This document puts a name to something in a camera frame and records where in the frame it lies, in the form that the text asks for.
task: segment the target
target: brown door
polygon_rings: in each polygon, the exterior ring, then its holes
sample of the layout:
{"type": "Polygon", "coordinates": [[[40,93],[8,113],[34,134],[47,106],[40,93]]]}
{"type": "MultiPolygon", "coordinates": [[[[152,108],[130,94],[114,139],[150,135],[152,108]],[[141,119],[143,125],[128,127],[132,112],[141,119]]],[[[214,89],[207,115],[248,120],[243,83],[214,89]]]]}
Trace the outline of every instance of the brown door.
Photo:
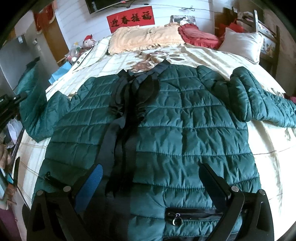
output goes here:
{"type": "Polygon", "coordinates": [[[59,62],[69,52],[61,29],[57,22],[57,18],[49,25],[48,29],[43,31],[47,44],[54,56],[56,62],[59,62]]]}

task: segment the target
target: pocket zipper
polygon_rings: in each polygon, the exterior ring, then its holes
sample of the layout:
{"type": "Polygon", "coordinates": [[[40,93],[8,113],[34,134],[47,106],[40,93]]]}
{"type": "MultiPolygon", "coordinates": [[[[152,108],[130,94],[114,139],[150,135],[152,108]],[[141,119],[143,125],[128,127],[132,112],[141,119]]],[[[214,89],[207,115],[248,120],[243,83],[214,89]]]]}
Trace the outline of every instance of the pocket zipper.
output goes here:
{"type": "Polygon", "coordinates": [[[195,208],[167,208],[165,219],[172,225],[179,227],[183,220],[217,220],[223,213],[217,209],[195,209],[195,208]]]}

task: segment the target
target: metal screw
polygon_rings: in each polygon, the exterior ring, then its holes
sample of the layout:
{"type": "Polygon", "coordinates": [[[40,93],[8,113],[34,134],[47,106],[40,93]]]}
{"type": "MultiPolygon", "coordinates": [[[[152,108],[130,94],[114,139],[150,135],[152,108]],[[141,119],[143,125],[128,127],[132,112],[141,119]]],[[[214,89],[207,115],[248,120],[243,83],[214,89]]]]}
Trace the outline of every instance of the metal screw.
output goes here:
{"type": "Polygon", "coordinates": [[[260,190],[259,190],[259,193],[260,193],[261,195],[265,195],[265,194],[266,194],[266,192],[265,192],[263,189],[260,189],[260,190]]]}
{"type": "Polygon", "coordinates": [[[41,196],[42,194],[43,194],[43,191],[42,191],[42,190],[39,190],[39,191],[36,193],[37,196],[41,196]]]}
{"type": "Polygon", "coordinates": [[[234,192],[238,192],[239,191],[239,188],[237,186],[232,186],[231,187],[231,190],[234,191],[234,192]]]}
{"type": "Polygon", "coordinates": [[[64,192],[69,192],[71,190],[71,187],[70,186],[65,186],[64,188],[63,188],[63,191],[64,192]]]}

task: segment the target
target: zipper pull ring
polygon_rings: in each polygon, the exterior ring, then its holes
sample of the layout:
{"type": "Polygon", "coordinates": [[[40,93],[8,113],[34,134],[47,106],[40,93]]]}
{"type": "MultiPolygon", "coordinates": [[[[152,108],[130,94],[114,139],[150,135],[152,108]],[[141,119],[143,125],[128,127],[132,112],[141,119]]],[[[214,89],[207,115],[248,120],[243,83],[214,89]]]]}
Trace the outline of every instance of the zipper pull ring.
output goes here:
{"type": "Polygon", "coordinates": [[[180,216],[181,216],[181,214],[179,214],[179,213],[176,213],[176,214],[175,214],[175,218],[173,219],[173,225],[174,225],[175,227],[179,227],[179,226],[181,226],[182,223],[183,223],[183,219],[180,218],[180,216]]]}

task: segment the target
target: red door decoration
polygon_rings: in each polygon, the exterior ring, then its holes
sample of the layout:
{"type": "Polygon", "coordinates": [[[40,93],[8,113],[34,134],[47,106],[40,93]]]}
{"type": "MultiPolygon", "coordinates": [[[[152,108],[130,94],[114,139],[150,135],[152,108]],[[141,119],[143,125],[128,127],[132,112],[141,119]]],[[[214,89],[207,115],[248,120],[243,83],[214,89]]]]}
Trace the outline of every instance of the red door decoration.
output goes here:
{"type": "Polygon", "coordinates": [[[111,33],[120,27],[154,25],[152,7],[138,7],[107,16],[111,33]]]}
{"type": "Polygon", "coordinates": [[[49,27],[49,25],[54,21],[55,14],[52,3],[47,5],[39,13],[33,13],[36,25],[36,31],[38,34],[49,27]]]}

